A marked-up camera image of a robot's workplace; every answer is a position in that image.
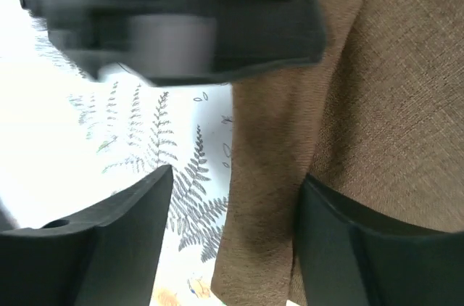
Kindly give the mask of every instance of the brown cloth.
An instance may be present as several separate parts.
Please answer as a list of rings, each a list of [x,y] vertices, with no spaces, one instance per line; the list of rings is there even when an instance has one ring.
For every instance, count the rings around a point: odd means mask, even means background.
[[[306,305],[292,225],[308,171],[394,218],[464,228],[464,0],[320,4],[321,64],[233,85],[231,193],[212,281],[227,306]]]

